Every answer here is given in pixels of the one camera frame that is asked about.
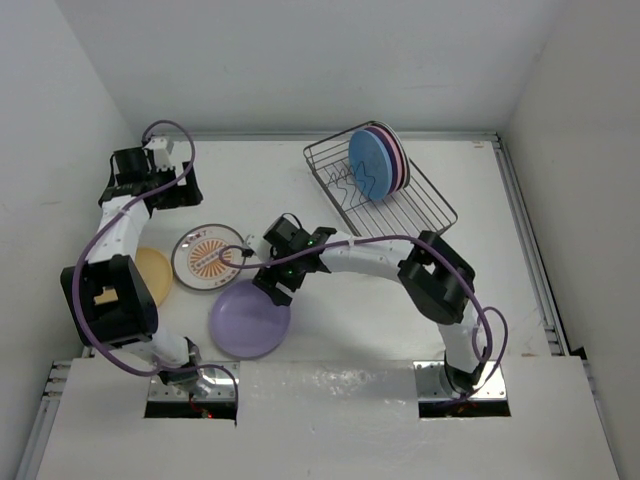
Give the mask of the white plate green rim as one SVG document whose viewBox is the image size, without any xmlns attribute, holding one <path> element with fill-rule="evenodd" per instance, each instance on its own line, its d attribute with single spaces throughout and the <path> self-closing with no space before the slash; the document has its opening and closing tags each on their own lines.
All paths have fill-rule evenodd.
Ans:
<svg viewBox="0 0 640 480">
<path fill-rule="evenodd" d="M 373 124 L 375 126 L 381 127 L 383 130 L 389 133 L 391 137 L 394 139 L 396 146 L 399 148 L 399 152 L 402 156 L 402 161 L 404 164 L 404 173 L 402 177 L 401 186 L 397 188 L 397 191 L 403 190 L 409 185 L 410 179 L 411 179 L 411 170 L 410 170 L 410 163 L 409 163 L 410 158 L 408 157 L 399 136 L 388 124 L 380 121 L 373 121 Z"/>
</svg>

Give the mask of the pink plastic plate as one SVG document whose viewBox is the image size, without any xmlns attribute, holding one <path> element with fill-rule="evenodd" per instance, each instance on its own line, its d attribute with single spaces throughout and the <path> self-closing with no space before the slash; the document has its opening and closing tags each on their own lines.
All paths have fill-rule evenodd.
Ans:
<svg viewBox="0 0 640 480">
<path fill-rule="evenodd" d="M 405 153 L 404 153 L 403 147 L 401 145 L 401 142 L 400 142 L 398 136 L 396 135 L 396 133 L 393 131 L 393 129 L 389 125 L 387 125 L 385 123 L 381 123 L 381 128 L 390 136 L 391 145 L 395 150 L 397 170 L 398 170 L 398 179 L 396 181 L 396 185 L 394 187 L 393 192 L 397 192 L 397 191 L 399 191 L 399 190 L 401 190 L 403 188 L 404 183 L 405 183 L 405 174 L 406 174 Z"/>
</svg>

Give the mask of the blue plastic plate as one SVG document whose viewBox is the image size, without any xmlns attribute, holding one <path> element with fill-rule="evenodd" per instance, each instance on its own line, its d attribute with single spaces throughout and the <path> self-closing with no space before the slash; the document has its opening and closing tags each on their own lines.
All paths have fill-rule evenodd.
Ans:
<svg viewBox="0 0 640 480">
<path fill-rule="evenodd" d="M 356 184 L 364 196 L 380 201 L 389 194 L 393 180 L 391 157 L 381 138 L 370 127 L 351 135 L 348 159 Z"/>
</svg>

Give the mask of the purple plastic plate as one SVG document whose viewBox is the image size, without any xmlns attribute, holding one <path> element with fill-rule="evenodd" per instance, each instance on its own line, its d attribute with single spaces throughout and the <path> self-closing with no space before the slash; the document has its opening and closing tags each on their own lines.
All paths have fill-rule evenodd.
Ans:
<svg viewBox="0 0 640 480">
<path fill-rule="evenodd" d="M 289 306 L 276 306 L 251 280 L 225 289 L 209 316 L 215 345 L 238 359 L 263 357 L 286 338 L 291 323 Z"/>
</svg>

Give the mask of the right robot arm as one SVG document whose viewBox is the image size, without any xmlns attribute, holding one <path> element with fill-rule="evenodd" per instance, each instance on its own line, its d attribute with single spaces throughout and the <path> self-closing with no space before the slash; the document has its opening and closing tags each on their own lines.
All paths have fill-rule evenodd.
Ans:
<svg viewBox="0 0 640 480">
<path fill-rule="evenodd" d="M 475 296 L 474 269 L 438 234 L 356 237 L 332 227 L 313 232 L 279 217 L 245 247 L 261 262 L 253 282 L 277 306 L 312 273 L 358 273 L 399 283 L 416 309 L 438 326 L 445 346 L 445 377 L 468 394 L 478 384 L 493 343 L 481 341 L 486 319 Z"/>
</svg>

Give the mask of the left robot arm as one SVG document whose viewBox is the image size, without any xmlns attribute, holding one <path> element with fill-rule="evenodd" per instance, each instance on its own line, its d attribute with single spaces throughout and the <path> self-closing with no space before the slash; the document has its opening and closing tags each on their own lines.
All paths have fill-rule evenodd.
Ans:
<svg viewBox="0 0 640 480">
<path fill-rule="evenodd" d="M 121 149 L 99 205 L 99 230 L 60 282 L 82 343 L 122 370 L 160 380 L 187 395 L 201 374 L 194 343 L 159 324 L 157 303 L 135 264 L 141 233 L 156 210 L 196 206 L 203 200 L 192 164 L 178 175 L 165 138 Z"/>
</svg>

